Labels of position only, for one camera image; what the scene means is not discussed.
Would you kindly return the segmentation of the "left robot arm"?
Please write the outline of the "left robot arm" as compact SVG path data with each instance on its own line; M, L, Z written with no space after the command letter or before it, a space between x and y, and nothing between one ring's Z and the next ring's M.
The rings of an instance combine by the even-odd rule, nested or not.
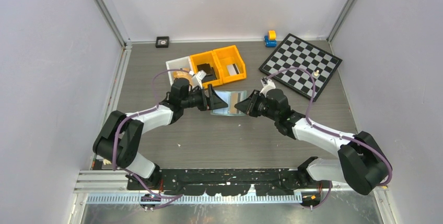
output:
M212 86L207 89L192 88L187 79L178 78L158 106L135 113L118 110L111 112L92 150L113 165L129 170L140 178L143 186L153 190L160 183L160 167L138 152L141 136L158 127L175 123L185 109L210 111L227 106Z

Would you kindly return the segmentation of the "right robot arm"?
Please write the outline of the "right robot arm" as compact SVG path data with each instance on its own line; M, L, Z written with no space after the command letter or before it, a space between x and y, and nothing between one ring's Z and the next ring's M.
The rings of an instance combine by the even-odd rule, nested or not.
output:
M291 109L280 89L266 94L254 90L236 103L235 108L251 117L269 118L282 135L313 144L336 156L334 160L315 158L309 162L298 173L298 181L304 187L313 187L318 181L335 181L368 195L392 179L392 165L369 133L346 133L316 123Z

